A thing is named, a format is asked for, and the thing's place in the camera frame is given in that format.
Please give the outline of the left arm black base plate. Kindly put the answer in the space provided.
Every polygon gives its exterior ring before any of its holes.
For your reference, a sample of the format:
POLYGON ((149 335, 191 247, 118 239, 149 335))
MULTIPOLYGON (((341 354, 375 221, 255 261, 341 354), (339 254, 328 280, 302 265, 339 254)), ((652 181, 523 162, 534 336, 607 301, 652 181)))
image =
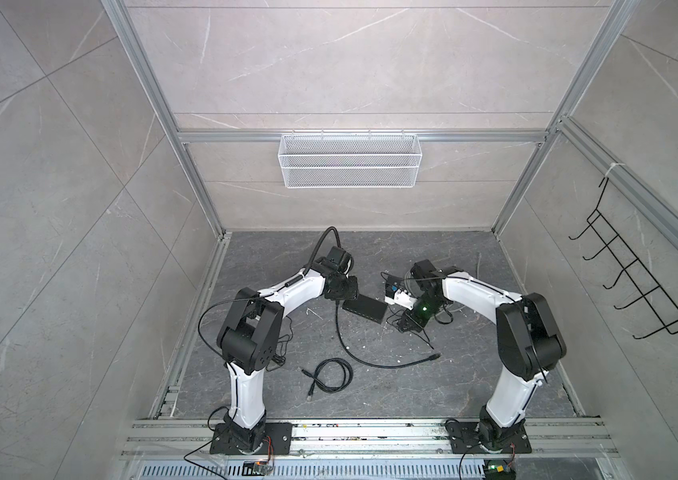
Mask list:
POLYGON ((209 447, 210 454, 287 455, 292 442, 293 425, 287 422, 260 423, 244 429, 234 422, 218 423, 209 447))

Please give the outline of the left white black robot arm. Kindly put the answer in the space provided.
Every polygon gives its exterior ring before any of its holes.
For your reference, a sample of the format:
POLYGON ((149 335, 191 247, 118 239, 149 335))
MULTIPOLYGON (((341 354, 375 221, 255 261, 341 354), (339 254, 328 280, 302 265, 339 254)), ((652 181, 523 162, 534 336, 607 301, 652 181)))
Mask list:
POLYGON ((284 317, 319 297, 355 300, 359 289, 352 267, 353 258, 342 247, 338 229, 330 226, 296 273, 263 289, 243 288, 229 302, 216 345, 230 378, 227 422, 234 434, 255 443, 264 435, 264 372, 276 351, 284 317))

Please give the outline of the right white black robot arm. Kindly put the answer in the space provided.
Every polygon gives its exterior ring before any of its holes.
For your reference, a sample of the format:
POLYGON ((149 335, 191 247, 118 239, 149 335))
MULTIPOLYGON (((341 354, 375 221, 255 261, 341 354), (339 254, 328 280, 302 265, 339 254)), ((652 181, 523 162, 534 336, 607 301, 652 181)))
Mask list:
POLYGON ((498 452, 520 435, 526 410, 567 347, 547 299, 490 285, 457 267, 436 268, 431 261, 413 265, 407 277, 385 280, 385 302, 404 309, 401 331, 421 332, 437 312, 459 303, 496 327, 503 364, 477 424, 479 445, 498 452))

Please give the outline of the black power adapter with cable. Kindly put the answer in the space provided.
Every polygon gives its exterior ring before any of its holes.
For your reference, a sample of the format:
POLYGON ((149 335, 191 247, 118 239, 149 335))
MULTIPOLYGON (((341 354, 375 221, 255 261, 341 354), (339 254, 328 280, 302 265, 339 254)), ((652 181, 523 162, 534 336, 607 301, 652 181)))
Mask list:
POLYGON ((438 324, 448 325, 453 322, 453 315, 448 313, 450 320, 441 321, 438 314, 447 310, 451 304, 445 298, 440 281, 443 276, 435 273, 414 273, 398 277, 389 272, 381 272, 384 280, 384 301, 390 307, 398 307, 399 311, 392 314, 388 323, 400 333, 411 333, 422 340, 430 349, 434 349, 426 326, 431 320, 438 324))

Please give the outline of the ribbed black network switch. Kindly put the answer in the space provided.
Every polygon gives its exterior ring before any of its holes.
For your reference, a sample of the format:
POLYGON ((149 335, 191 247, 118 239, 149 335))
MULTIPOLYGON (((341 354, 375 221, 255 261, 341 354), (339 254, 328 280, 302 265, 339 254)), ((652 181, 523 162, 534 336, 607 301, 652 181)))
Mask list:
POLYGON ((374 323, 382 324, 385 319, 387 304, 384 301, 359 294, 355 299, 345 300, 342 309, 374 323))

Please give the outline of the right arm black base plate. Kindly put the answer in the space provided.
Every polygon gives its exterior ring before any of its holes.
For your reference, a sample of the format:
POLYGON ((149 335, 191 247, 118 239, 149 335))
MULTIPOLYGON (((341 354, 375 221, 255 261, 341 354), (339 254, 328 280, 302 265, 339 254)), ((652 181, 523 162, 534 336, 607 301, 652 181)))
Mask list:
POLYGON ((462 422, 447 419, 444 428, 455 454, 529 454, 532 447, 525 429, 526 422, 495 427, 490 420, 462 422))

